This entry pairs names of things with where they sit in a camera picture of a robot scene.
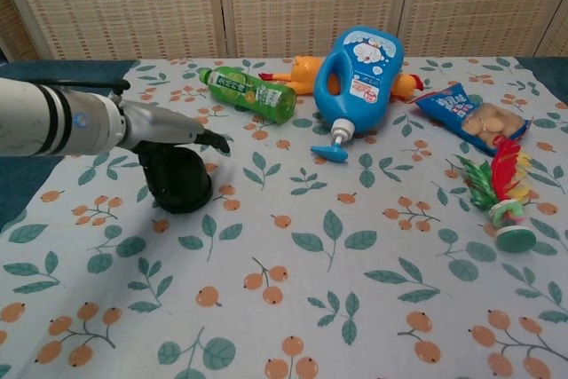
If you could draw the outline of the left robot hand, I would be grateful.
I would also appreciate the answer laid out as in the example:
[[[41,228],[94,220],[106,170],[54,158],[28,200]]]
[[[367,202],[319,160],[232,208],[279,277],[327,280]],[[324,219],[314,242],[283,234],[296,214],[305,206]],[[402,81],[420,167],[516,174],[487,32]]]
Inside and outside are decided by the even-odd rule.
[[[122,101],[120,107],[126,123],[124,137],[118,144],[121,148],[134,151],[142,142],[172,146],[194,143],[213,146],[226,154],[230,152],[225,137],[184,114],[127,100]]]

